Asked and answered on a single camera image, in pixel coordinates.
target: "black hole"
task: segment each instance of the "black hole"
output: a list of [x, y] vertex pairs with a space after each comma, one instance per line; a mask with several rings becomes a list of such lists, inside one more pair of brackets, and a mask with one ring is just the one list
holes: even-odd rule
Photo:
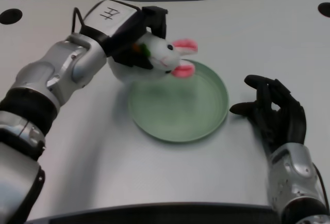
[[324, 3], [319, 4], [318, 9], [322, 15], [330, 18], [330, 3], [324, 2]]
[[8, 9], [0, 14], [0, 23], [14, 24], [22, 18], [23, 14], [18, 9]]

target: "white bunny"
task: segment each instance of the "white bunny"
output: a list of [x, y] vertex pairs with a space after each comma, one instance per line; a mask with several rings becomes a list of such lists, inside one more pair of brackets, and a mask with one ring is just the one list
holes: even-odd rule
[[197, 43], [190, 40], [177, 40], [167, 42], [147, 32], [138, 41], [138, 45], [144, 46], [148, 52], [148, 60], [152, 69], [137, 66], [129, 67], [108, 58], [110, 68], [120, 81], [130, 83], [134, 81], [153, 80], [162, 78], [169, 73], [176, 77], [189, 77], [194, 74], [194, 65], [180, 56], [197, 53]]

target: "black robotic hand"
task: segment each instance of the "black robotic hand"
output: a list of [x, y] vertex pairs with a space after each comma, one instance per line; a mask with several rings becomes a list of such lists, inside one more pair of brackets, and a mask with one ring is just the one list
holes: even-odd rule
[[[244, 82], [257, 90], [257, 100], [235, 104], [230, 112], [246, 116], [261, 131], [271, 152], [288, 142], [304, 144], [306, 117], [304, 108], [277, 79], [248, 75]], [[272, 103], [280, 109], [272, 109]]]

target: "plate rim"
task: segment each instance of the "plate rim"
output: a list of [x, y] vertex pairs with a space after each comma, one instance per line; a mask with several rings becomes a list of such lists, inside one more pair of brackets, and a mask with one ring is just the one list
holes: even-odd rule
[[218, 129], [218, 128], [220, 127], [220, 125], [223, 123], [223, 121], [225, 120], [225, 118], [227, 117], [228, 112], [229, 112], [229, 94], [228, 94], [228, 89], [227, 89], [227, 87], [226, 87], [224, 81], [222, 80], [222, 78], [219, 76], [219, 74], [216, 73], [212, 68], [208, 67], [207, 65], [205, 65], [205, 64], [203, 64], [203, 63], [201, 63], [201, 62], [199, 62], [199, 61], [189, 60], [189, 59], [184, 59], [184, 60], [187, 60], [187, 61], [189, 61], [189, 62], [191, 62], [191, 63], [193, 63], [193, 64], [198, 63], [198, 64], [201, 64], [201, 65], [204, 66], [204, 67], [207, 67], [209, 70], [211, 70], [213, 73], [215, 73], [215, 75], [219, 78], [220, 82], [221, 82], [222, 85], [224, 86], [225, 93], [226, 93], [227, 104], [226, 104], [226, 106], [225, 106], [225, 114], [223, 115], [223, 117], [221, 118], [221, 120], [219, 121], [219, 123], [218, 123], [217, 125], [215, 125], [214, 128], [212, 128], [212, 129], [211, 129], [210, 131], [208, 131], [207, 133], [205, 133], [205, 134], [203, 134], [203, 135], [201, 135], [201, 136], [198, 136], [198, 137], [196, 137], [196, 138], [194, 138], [194, 139], [184, 140], [184, 141], [182, 141], [182, 140], [173, 140], [173, 139], [162, 139], [162, 138], [159, 138], [159, 137], [157, 137], [157, 136], [155, 136], [155, 135], [153, 135], [153, 134], [147, 132], [147, 131], [146, 131], [141, 125], [139, 125], [138, 122], [136, 121], [135, 115], [133, 115], [133, 110], [132, 110], [131, 101], [130, 101], [130, 100], [131, 100], [131, 97], [130, 97], [130, 96], [131, 96], [131, 92], [132, 92], [132, 89], [130, 88], [130, 90], [129, 90], [129, 94], [128, 94], [128, 103], [127, 103], [127, 105], [128, 105], [128, 112], [129, 112], [130, 117], [133, 119], [134, 123], [136, 124], [136, 126], [138, 126], [138, 128], [140, 128], [141, 130], [143, 130], [143, 131], [144, 131], [145, 133], [147, 133], [148, 135], [150, 135], [150, 136], [152, 136], [152, 137], [154, 137], [154, 138], [156, 138], [156, 139], [159, 139], [159, 140], [161, 140], [161, 141], [163, 141], [163, 142], [170, 142], [170, 143], [186, 143], [186, 142], [194, 142], [194, 141], [197, 141], [197, 140], [199, 140], [199, 139], [202, 139], [202, 138], [204, 138], [204, 137], [206, 137], [206, 136], [212, 134], [216, 129]]

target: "robotic hand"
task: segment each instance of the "robotic hand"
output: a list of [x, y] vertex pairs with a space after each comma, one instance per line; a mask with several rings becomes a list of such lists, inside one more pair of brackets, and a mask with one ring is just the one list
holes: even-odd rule
[[[75, 8], [72, 34], [18, 73], [0, 103], [0, 224], [23, 223], [39, 196], [45, 173], [37, 160], [60, 107], [92, 80], [107, 57], [127, 58], [147, 27], [165, 38], [166, 14], [158, 7], [141, 10], [104, 0], [83, 20]], [[76, 16], [79, 33], [74, 33]]]
[[[257, 100], [236, 104], [230, 111], [250, 118], [261, 131], [265, 149], [272, 153], [268, 195], [281, 223], [330, 223], [321, 175], [304, 146], [304, 108], [277, 79], [249, 75], [244, 81], [257, 90]], [[272, 103], [280, 109], [273, 110]], [[322, 193], [319, 192], [318, 179]]]

